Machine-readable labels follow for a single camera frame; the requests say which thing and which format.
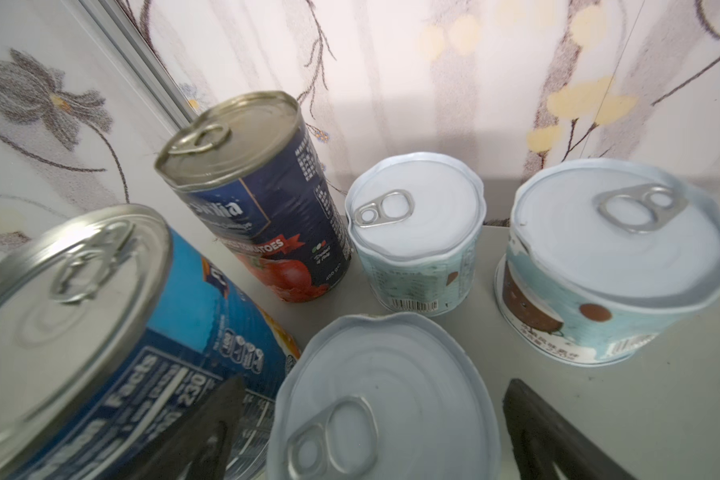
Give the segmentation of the light blue label can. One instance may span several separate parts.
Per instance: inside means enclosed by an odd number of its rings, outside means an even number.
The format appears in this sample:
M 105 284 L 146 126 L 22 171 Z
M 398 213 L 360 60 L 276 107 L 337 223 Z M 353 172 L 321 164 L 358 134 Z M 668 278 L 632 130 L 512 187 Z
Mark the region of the light blue label can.
M 435 317 L 466 298 L 487 207 L 484 184 L 465 163 L 431 152 L 386 158 L 353 182 L 345 211 L 385 308 Z

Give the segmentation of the green label can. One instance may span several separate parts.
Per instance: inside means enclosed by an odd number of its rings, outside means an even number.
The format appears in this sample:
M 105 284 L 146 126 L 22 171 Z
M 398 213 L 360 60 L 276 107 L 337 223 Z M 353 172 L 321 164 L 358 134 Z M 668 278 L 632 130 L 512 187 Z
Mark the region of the green label can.
M 347 315 L 280 387 L 271 479 L 494 479 L 500 432 L 463 348 L 415 313 Z

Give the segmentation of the dark blue tomato can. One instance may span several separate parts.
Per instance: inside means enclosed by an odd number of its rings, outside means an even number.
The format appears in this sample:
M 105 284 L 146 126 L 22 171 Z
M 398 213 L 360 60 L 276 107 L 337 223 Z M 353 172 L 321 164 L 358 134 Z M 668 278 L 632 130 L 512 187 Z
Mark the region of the dark blue tomato can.
M 319 298 L 347 272 L 346 222 L 289 94 L 253 92 L 205 111 L 169 140 L 154 168 L 280 299 Z

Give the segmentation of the pale blue label can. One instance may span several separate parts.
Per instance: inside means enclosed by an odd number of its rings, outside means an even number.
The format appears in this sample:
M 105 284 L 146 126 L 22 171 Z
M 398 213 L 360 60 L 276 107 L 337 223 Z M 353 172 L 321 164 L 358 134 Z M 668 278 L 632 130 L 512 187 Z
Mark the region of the pale blue label can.
M 720 298 L 720 206 L 646 164 L 543 169 L 515 194 L 494 290 L 537 351 L 577 366 L 620 362 Z

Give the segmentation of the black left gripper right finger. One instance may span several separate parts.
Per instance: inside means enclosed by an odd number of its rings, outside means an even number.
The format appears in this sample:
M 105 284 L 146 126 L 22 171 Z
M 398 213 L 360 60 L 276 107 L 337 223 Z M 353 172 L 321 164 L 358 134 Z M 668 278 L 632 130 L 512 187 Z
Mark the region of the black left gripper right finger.
M 631 479 L 633 476 L 518 378 L 503 413 L 522 479 Z

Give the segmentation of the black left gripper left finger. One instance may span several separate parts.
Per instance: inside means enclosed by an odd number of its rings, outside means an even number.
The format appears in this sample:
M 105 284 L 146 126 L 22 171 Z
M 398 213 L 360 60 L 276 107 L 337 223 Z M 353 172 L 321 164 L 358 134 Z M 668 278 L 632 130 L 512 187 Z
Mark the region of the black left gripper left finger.
M 223 381 L 110 477 L 222 479 L 245 393 L 242 376 Z

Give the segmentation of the blue nutrition label can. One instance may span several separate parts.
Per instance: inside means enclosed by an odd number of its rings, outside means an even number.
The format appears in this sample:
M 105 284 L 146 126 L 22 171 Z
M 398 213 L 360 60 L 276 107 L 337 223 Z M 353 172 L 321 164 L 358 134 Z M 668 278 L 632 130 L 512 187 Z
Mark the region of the blue nutrition label can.
M 102 479 L 235 377 L 225 475 L 256 479 L 299 355 L 154 209 L 76 217 L 0 262 L 0 479 Z

